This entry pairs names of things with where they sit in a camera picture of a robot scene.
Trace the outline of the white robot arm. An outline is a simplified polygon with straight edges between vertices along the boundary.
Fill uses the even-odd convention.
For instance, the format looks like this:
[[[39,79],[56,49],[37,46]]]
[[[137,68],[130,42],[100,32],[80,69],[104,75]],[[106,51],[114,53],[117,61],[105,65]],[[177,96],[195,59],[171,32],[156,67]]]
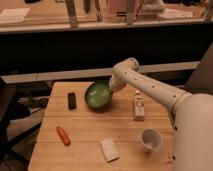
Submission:
[[[135,58],[114,65],[110,90],[120,91],[129,83],[175,115],[172,171],[213,171],[213,95],[191,94],[138,69]]]

